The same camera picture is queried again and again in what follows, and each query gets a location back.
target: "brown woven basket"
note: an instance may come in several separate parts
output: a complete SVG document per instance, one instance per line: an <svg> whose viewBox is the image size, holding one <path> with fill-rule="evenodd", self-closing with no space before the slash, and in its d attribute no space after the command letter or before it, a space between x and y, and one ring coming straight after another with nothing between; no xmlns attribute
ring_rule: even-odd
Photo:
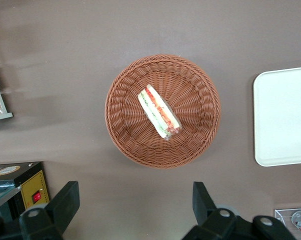
<svg viewBox="0 0 301 240"><path fill-rule="evenodd" d="M170 140L156 132L138 100L151 84L180 120L182 130ZM185 165L212 143L219 123L218 92L197 65L175 55L134 61L113 81L105 104L105 121L114 144L131 160L147 167Z"/></svg>

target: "red button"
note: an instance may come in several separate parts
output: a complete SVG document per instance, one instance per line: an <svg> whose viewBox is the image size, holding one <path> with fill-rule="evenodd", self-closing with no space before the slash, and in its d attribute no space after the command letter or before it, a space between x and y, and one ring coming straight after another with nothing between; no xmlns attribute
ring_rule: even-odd
<svg viewBox="0 0 301 240"><path fill-rule="evenodd" d="M32 200L33 200L34 204L37 203L41 198L42 198L42 197L41 197L41 193L40 193L39 191L36 192L36 193L32 196Z"/></svg>

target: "white tray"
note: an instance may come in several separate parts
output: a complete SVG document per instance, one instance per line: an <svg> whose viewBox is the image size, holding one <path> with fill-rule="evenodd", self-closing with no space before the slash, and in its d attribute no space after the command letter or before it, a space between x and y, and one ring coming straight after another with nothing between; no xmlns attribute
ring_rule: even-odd
<svg viewBox="0 0 301 240"><path fill-rule="evenodd" d="M256 161L301 164L301 67L263 72L253 91Z"/></svg>

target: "plastic-wrapped sandwich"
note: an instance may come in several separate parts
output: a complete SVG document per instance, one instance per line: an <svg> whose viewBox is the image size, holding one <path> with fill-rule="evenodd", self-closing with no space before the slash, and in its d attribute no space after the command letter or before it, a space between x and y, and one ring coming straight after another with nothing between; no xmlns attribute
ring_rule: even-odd
<svg viewBox="0 0 301 240"><path fill-rule="evenodd" d="M172 135L180 132L182 129L180 121L150 84L138 94L138 100L148 119L163 139L169 140Z"/></svg>

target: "sticker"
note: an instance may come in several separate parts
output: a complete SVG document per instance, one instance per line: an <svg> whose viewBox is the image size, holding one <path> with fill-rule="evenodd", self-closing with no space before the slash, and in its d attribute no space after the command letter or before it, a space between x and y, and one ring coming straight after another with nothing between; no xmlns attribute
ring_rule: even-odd
<svg viewBox="0 0 301 240"><path fill-rule="evenodd" d="M0 170L0 176L16 172L20 166L8 166Z"/></svg>

